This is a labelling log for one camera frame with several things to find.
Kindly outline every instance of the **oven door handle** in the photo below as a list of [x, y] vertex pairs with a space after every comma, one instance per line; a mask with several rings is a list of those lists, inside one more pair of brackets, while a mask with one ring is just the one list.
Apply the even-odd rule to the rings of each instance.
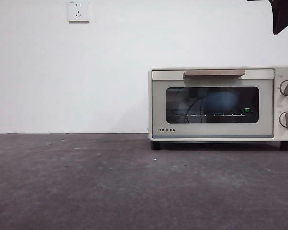
[[243, 69], [209, 69], [209, 70], [187, 70], [184, 72], [184, 78], [196, 78], [202, 76], [211, 77], [240, 77], [245, 74]]

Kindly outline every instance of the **wall outlet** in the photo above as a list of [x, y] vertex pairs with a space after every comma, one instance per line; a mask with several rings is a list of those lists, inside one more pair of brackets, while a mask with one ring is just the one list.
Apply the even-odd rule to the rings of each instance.
[[89, 1], [88, 0], [70, 0], [67, 5], [67, 18], [69, 22], [89, 22]]

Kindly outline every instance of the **toaster oven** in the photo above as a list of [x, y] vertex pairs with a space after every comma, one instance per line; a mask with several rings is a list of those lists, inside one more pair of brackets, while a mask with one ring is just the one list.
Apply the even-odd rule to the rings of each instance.
[[163, 141], [288, 150], [288, 67], [150, 69], [148, 135], [154, 150]]

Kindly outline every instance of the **timer knob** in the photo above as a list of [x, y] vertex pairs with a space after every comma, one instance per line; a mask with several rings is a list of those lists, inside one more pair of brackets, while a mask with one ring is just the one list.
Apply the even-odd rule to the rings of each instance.
[[283, 81], [279, 87], [280, 92], [284, 95], [284, 96], [288, 96], [288, 80]]
[[283, 127], [288, 128], [288, 112], [282, 113], [279, 117], [279, 122]]

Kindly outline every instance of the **glass window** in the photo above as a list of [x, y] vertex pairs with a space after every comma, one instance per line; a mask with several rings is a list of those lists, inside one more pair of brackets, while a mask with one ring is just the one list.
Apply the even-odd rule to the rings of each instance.
[[181, 87], [166, 90], [166, 120], [185, 123], [256, 123], [257, 87]]

